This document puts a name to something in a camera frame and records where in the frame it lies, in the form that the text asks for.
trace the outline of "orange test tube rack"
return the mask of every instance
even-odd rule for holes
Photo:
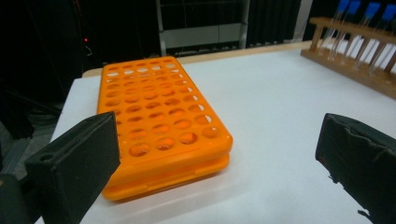
[[[138,198],[213,175],[233,138],[174,57],[104,67],[98,113],[114,111],[120,167],[102,194]]]

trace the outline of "blue test tube cap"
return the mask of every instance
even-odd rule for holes
[[[347,9],[347,14],[355,15],[356,11],[358,11],[359,6],[361,5],[361,1],[352,1],[349,4],[349,8]]]
[[[337,11],[344,12],[347,9],[347,5],[349,5],[349,0],[341,0],[338,4]]]
[[[382,15],[381,20],[383,21],[390,21],[393,19],[393,16],[396,14],[396,5],[395,4],[389,4],[385,8],[385,12]]]
[[[377,2],[369,3],[369,6],[366,8],[366,11],[364,12],[364,17],[373,17],[374,14],[379,10],[380,6],[381,5]]]

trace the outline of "table surface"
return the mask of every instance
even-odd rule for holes
[[[134,201],[99,196],[82,223],[371,223],[315,160],[325,113],[396,137],[396,102],[300,49],[183,63],[233,135],[229,166]],[[52,139],[95,115],[99,76],[76,79]]]

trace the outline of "test tube rack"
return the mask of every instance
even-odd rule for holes
[[[174,57],[103,68],[98,114],[114,111],[120,166],[102,195],[137,199],[228,166],[233,138]]]
[[[370,27],[359,27],[357,24],[349,22],[332,21],[329,18],[311,18],[310,22],[316,25],[316,30],[312,38],[312,44],[309,49],[302,49],[301,55],[307,59],[310,59],[316,63],[324,65],[333,71],[349,77],[360,84],[363,84],[376,91],[382,92],[383,94],[396,99],[396,75],[392,73],[392,68],[396,63],[396,53],[394,53],[385,68],[379,68],[375,73],[375,76],[369,74],[369,63],[363,63],[359,69],[354,67],[356,59],[347,57],[343,63],[343,53],[338,52],[334,60],[328,60],[330,53],[329,49],[324,49],[323,53],[319,54],[318,43],[324,28],[334,29],[338,32],[345,32],[350,35],[361,35],[364,38],[363,43],[359,50],[364,50],[365,46],[368,45],[370,40],[378,40],[378,49],[380,46],[387,44],[396,44],[396,37],[391,35],[389,32],[377,32],[374,28]],[[376,54],[379,54],[379,50],[375,51],[373,58]]]

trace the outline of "wooden stand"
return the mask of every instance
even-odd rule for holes
[[[345,58],[343,63],[341,63],[343,58],[343,54],[341,53],[337,53],[334,60],[328,60],[328,55],[330,53],[328,49],[325,49],[320,55],[318,53],[318,42],[324,27],[333,28],[338,32],[345,32],[346,34],[363,36],[364,41],[361,48],[367,46],[371,39],[379,41],[378,48],[386,46],[389,43],[396,44],[395,36],[386,32],[376,32],[373,28],[361,28],[352,23],[332,22],[331,19],[328,18],[312,18],[310,22],[315,24],[317,29],[314,33],[311,47],[309,49],[303,49],[301,51],[302,56],[396,99],[396,75],[391,72],[392,67],[396,63],[396,53],[392,55],[385,69],[380,68],[375,71],[375,76],[369,74],[371,63],[363,63],[359,69],[357,69],[354,68],[355,59],[353,58]],[[381,53],[379,51],[380,50],[376,50],[375,55]]]

